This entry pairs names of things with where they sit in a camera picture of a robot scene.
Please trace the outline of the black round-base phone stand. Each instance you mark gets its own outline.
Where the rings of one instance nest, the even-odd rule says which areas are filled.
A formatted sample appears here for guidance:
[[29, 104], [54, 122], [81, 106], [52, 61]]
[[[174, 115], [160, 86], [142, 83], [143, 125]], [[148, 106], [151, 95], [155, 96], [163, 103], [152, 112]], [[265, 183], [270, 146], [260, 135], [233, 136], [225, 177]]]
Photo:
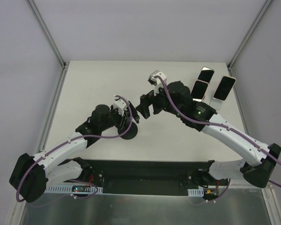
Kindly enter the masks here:
[[[126, 123], [122, 128], [118, 128], [118, 134], [120, 135], [123, 132], [125, 132], [127, 130], [128, 126], [129, 126], [129, 123]], [[137, 135], [137, 133], [138, 133], [138, 127], [134, 122], [132, 122], [130, 129], [124, 135], [122, 135], [120, 138], [122, 138], [124, 140], [131, 140]]]

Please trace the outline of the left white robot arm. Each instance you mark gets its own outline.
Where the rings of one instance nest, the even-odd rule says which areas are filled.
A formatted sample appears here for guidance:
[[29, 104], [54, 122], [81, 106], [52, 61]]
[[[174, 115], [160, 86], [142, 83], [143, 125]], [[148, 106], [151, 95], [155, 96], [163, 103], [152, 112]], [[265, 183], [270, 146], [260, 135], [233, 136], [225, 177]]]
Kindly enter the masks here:
[[84, 151], [99, 139], [104, 139], [102, 133], [112, 127], [118, 130], [116, 138], [133, 139], [138, 132], [139, 119], [133, 104], [116, 96], [111, 106], [97, 105], [91, 116], [63, 143], [33, 156], [22, 154], [9, 179], [16, 190], [16, 200], [20, 203], [34, 202], [47, 188], [66, 180], [86, 182], [90, 166], [83, 159], [78, 157], [64, 165], [62, 162]]

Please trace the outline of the white phone stand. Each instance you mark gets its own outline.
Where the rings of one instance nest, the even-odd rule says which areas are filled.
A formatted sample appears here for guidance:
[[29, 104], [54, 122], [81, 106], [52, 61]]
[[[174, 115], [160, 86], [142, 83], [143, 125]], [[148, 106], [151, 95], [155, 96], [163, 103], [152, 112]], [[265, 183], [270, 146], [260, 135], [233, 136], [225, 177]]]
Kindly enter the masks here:
[[211, 98], [210, 99], [210, 103], [209, 106], [214, 108], [216, 111], [220, 111], [222, 106], [223, 106], [224, 101], [217, 99], [217, 98]]

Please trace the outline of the pink-case phone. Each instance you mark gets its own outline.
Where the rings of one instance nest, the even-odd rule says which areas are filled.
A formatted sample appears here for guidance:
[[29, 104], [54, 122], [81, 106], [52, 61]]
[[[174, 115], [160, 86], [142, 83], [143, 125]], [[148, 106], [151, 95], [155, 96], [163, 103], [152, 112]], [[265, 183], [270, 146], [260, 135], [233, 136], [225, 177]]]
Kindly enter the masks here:
[[209, 83], [201, 80], [196, 80], [191, 91], [191, 96], [194, 101], [201, 102], [206, 94]]
[[236, 79], [234, 77], [223, 76], [220, 83], [218, 84], [217, 89], [215, 90], [215, 93], [213, 94], [213, 98], [220, 101], [225, 101], [230, 91], [233, 89], [235, 83]]

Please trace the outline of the right aluminium table rail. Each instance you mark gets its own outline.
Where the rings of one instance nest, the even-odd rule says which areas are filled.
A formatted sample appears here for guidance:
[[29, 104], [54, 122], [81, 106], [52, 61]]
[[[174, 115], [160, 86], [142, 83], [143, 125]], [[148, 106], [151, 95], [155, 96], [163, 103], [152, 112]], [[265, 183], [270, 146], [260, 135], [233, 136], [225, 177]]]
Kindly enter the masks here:
[[237, 106], [238, 106], [238, 109], [239, 109], [239, 112], [240, 112], [240, 116], [241, 116], [241, 120], [242, 120], [242, 125], [244, 127], [244, 132], [247, 135], [250, 135], [250, 132], [248, 130], [247, 123], [246, 123], [246, 120], [245, 120], [245, 117], [244, 117], [242, 102], [241, 102], [241, 99], [240, 99], [240, 96], [239, 96], [239, 92], [238, 92], [238, 89], [237, 89], [237, 82], [235, 82], [233, 90], [234, 90], [234, 93], [235, 93]]

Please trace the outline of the pink-case phone front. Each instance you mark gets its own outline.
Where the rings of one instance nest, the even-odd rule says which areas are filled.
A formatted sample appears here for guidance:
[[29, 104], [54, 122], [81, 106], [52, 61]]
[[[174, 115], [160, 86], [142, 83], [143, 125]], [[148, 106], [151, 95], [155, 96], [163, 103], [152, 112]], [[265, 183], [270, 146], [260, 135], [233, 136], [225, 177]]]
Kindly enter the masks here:
[[201, 102], [206, 94], [209, 83], [201, 80], [196, 80], [191, 91], [191, 96], [194, 101]]

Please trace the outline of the right pink-case phone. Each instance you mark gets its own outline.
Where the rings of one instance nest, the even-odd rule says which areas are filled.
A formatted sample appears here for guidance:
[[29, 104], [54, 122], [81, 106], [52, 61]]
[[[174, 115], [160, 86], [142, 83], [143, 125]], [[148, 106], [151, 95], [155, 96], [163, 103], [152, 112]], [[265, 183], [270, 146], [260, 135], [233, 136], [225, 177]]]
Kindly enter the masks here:
[[223, 76], [220, 83], [218, 84], [217, 89], [215, 90], [215, 93], [213, 94], [213, 98], [220, 101], [225, 101], [230, 91], [233, 89], [235, 83], [236, 79], [234, 77]]

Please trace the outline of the aluminium frame post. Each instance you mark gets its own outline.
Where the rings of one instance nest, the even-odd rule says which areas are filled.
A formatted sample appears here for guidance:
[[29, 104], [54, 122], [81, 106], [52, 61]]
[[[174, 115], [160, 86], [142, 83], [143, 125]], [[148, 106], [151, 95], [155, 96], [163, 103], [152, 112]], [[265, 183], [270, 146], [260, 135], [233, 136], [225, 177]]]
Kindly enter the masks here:
[[34, 0], [26, 0], [25, 1], [29, 7], [29, 9], [31, 10], [36, 22], [38, 23], [40, 30], [42, 32], [42, 34], [44, 35], [49, 47], [51, 48], [54, 56], [56, 57], [57, 61], [59, 62], [59, 64], [61, 65], [62, 68], [64, 68], [66, 66], [66, 62], [63, 59], [47, 25], [45, 20], [43, 19], [40, 10], [38, 9], [36, 3]]
[[266, 13], [272, 6], [275, 0], [266, 0], [262, 4], [260, 10], [258, 11], [257, 15], [255, 16], [254, 20], [252, 21], [251, 25], [249, 26], [247, 32], [245, 33], [244, 37], [242, 38], [239, 46], [237, 47], [235, 53], [233, 54], [231, 60], [227, 64], [227, 69], [230, 71], [235, 63], [237, 62], [238, 58], [240, 57], [242, 51], [245, 49], [247, 44], [249, 43], [250, 39], [252, 38], [253, 34], [261, 24], [263, 18], [265, 17]]

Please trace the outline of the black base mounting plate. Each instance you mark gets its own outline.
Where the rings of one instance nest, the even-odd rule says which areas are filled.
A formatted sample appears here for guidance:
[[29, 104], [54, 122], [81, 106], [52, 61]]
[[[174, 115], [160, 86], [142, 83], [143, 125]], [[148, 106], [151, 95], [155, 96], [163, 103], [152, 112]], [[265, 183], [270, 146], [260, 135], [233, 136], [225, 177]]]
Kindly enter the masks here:
[[103, 188], [105, 194], [186, 196], [189, 189], [224, 187], [227, 179], [216, 180], [208, 162], [162, 162], [87, 160], [89, 168], [80, 176]]

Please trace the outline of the rear silver-edged phone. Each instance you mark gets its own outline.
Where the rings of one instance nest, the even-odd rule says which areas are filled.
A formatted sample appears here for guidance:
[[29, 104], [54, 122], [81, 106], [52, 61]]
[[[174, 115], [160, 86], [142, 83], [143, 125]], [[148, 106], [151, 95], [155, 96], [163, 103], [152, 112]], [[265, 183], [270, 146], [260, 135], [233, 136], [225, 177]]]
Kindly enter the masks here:
[[198, 80], [210, 83], [212, 77], [214, 75], [214, 70], [208, 67], [203, 67], [199, 76]]

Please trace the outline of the left aluminium frame post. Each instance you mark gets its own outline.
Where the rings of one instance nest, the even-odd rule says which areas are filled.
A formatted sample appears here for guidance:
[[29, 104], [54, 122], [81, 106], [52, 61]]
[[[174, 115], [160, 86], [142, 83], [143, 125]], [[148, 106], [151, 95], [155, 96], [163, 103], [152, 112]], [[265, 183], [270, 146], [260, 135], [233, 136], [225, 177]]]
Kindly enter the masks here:
[[29, 9], [31, 10], [36, 22], [38, 23], [40, 30], [42, 32], [42, 34], [44, 35], [49, 47], [51, 48], [54, 56], [56, 57], [57, 61], [59, 62], [59, 64], [61, 65], [62, 68], [64, 68], [66, 66], [66, 62], [63, 59], [47, 25], [45, 20], [43, 19], [40, 10], [38, 9], [36, 3], [34, 0], [26, 0], [25, 1], [29, 7]]

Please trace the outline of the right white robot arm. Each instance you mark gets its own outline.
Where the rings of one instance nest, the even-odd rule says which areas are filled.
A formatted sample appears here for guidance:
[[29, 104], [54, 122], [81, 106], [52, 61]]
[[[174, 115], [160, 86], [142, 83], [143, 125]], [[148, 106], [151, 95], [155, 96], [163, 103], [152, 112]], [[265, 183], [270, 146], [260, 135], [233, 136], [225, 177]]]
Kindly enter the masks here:
[[279, 145], [267, 145], [238, 130], [214, 108], [194, 101], [190, 89], [181, 81], [172, 82], [165, 89], [159, 85], [143, 94], [136, 110], [147, 119], [150, 106], [154, 114], [161, 111], [174, 114], [186, 126], [217, 139], [241, 156], [236, 161], [212, 161], [209, 169], [201, 173], [205, 184], [212, 185], [221, 179], [244, 179], [258, 188], [266, 187], [281, 152]]

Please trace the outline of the right aluminium frame post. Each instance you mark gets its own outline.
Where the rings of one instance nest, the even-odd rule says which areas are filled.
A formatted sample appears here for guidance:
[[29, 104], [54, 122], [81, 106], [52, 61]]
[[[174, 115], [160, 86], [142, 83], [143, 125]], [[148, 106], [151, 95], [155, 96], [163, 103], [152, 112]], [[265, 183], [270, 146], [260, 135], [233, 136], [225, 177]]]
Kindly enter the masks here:
[[237, 47], [235, 53], [233, 54], [231, 60], [227, 64], [227, 69], [230, 71], [235, 63], [237, 62], [238, 58], [240, 57], [242, 51], [245, 49], [247, 44], [249, 43], [250, 39], [252, 38], [253, 34], [261, 24], [263, 18], [265, 17], [266, 13], [272, 6], [275, 0], [266, 0], [262, 4], [260, 10], [258, 11], [257, 15], [255, 16], [254, 20], [252, 21], [251, 25], [249, 26], [247, 32], [245, 33], [244, 37], [242, 38], [239, 46]]

